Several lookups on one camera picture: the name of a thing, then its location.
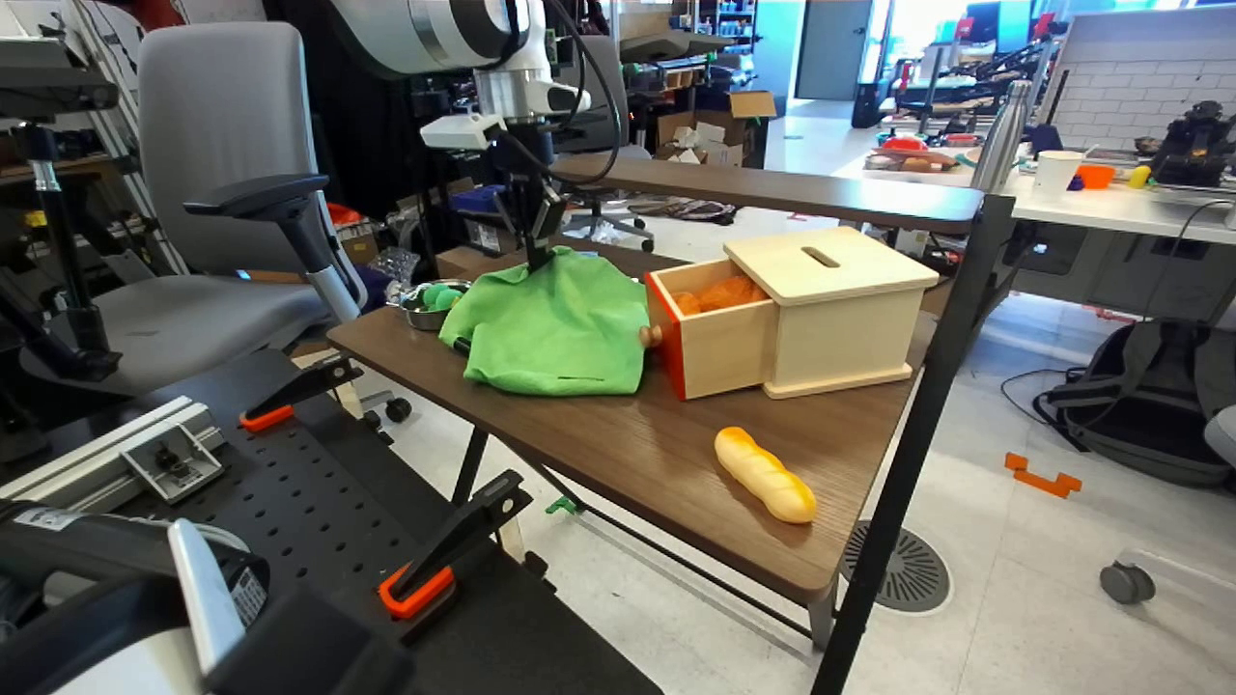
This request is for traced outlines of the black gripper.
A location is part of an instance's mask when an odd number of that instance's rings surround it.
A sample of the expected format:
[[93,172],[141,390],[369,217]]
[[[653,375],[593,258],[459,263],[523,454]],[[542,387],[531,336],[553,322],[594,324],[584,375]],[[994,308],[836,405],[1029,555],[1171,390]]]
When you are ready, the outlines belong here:
[[526,263],[542,269],[553,253],[545,241],[564,217],[564,196],[553,178],[553,141],[537,124],[510,124],[499,136],[499,176],[508,181],[508,210]]

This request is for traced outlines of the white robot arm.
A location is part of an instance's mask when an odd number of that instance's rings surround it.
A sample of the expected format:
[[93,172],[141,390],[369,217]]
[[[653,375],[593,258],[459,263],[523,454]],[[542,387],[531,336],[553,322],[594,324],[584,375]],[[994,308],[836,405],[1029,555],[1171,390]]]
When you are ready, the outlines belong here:
[[437,116],[437,150],[495,150],[508,167],[513,237],[531,267],[553,258],[564,200],[548,124],[593,106],[553,75],[545,0],[327,0],[360,52],[392,79],[472,75],[477,112]]

